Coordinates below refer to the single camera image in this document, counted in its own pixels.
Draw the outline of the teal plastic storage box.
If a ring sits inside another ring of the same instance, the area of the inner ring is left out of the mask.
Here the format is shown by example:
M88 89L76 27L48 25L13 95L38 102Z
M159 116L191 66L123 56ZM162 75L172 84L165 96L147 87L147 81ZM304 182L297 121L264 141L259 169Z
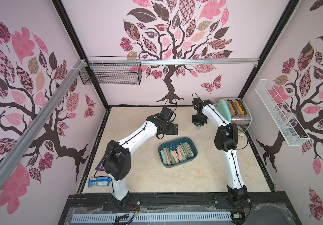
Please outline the teal plastic storage box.
M188 137L182 137L159 146L158 154L166 168L172 168L194 160L198 150Z

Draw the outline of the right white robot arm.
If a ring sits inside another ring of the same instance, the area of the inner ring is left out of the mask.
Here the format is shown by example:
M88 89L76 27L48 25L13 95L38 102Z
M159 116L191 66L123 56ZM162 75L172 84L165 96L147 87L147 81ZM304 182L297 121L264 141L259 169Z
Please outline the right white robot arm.
M192 123L195 126L203 126L210 121L216 127L214 145L223 154L228 174L226 202L235 208L249 198L237 160L238 127L227 121L211 100L197 97L193 99L192 105L196 110L196 114L192 116Z

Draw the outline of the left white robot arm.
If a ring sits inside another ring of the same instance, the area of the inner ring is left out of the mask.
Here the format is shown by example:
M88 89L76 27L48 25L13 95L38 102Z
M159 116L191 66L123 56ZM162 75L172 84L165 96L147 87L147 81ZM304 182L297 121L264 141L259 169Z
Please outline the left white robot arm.
M129 193L126 177L131 170L132 155L151 137L160 139L159 135L176 135L177 125L173 123L175 118L175 112L151 115L131 135L119 141L108 142L97 168L104 169L112 180L112 196L117 201L123 201Z

